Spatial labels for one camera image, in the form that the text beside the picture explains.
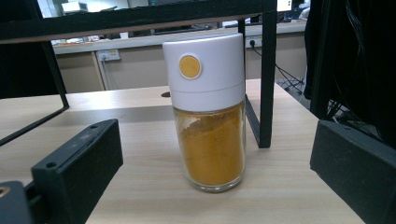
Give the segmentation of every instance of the spice grinder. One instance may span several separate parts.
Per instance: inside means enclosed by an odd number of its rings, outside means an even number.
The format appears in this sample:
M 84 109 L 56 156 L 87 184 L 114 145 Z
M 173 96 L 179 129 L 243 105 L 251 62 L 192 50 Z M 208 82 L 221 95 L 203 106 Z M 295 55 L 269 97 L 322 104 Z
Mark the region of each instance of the spice grinder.
M 245 68 L 241 34 L 163 43 L 177 139 L 193 186 L 220 192 L 245 170 Z

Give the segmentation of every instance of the white cap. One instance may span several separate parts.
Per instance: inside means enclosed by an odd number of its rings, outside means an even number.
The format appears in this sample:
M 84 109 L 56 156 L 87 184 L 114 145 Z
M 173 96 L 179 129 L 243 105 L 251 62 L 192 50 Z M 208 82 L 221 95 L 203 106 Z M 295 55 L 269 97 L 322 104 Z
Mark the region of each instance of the white cap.
M 213 111 L 245 98 L 241 34 L 208 35 L 163 43 L 172 105 L 187 111 Z

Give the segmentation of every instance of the black stand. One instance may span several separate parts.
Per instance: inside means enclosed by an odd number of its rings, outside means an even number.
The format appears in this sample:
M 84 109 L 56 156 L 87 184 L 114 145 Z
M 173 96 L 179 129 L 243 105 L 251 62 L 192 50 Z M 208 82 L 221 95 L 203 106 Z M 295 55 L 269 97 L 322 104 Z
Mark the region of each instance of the black stand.
M 364 222 L 396 223 L 396 150 L 321 120 L 310 163 Z
M 25 4 L 7 1 L 0 12 L 3 15 L 0 21 L 42 20 L 37 1 Z M 8 29 L 0 29 L 0 33 L 7 32 Z M 2 146 L 61 114 L 69 108 L 69 103 L 65 95 L 61 71 L 49 41 L 1 45 L 0 58 L 0 99 L 59 93 L 63 103 L 61 109 L 0 139 L 0 146 Z
M 32 167 L 33 182 L 0 183 L 0 223 L 85 223 L 122 166 L 119 123 L 95 123 Z
M 202 0 L 175 3 L 155 7 L 138 7 L 117 11 L 78 14 L 72 16 L 10 21 L 0 23 L 0 44 L 49 41 L 52 39 L 104 35 L 119 32 L 157 29 L 216 21 L 239 21 L 238 30 L 245 33 L 246 18 L 262 14 L 262 91 L 260 121 L 253 108 L 247 107 L 247 118 L 253 128 L 259 147 L 271 146 L 274 102 L 276 55 L 276 6 L 277 1 L 251 0 Z M 54 77 L 61 80 L 59 74 Z M 60 91 L 64 108 L 39 120 L 8 138 L 10 141 L 39 124 L 53 118 L 68 107 L 64 91 Z

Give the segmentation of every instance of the electrical outlet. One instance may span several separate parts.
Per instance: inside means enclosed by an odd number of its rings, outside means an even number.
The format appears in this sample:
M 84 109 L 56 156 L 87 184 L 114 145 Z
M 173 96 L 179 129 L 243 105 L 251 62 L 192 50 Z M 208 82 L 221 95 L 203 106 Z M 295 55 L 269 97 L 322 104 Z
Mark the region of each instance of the electrical outlet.
M 260 48 L 262 46 L 262 36 L 261 35 L 251 35 L 245 38 L 246 48 L 251 48 L 250 41 L 254 41 L 254 48 Z
M 120 53 L 117 49 L 106 49 L 97 52 L 100 61 L 120 60 Z

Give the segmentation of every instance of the turmeric powder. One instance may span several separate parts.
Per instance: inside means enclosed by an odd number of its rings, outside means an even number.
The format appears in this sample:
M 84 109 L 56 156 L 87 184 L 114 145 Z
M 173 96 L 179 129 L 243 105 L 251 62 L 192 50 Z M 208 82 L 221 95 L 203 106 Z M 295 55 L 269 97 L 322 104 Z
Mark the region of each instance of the turmeric powder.
M 195 113 L 175 108 L 178 142 L 188 177 L 204 186 L 235 181 L 245 168 L 245 103 Z

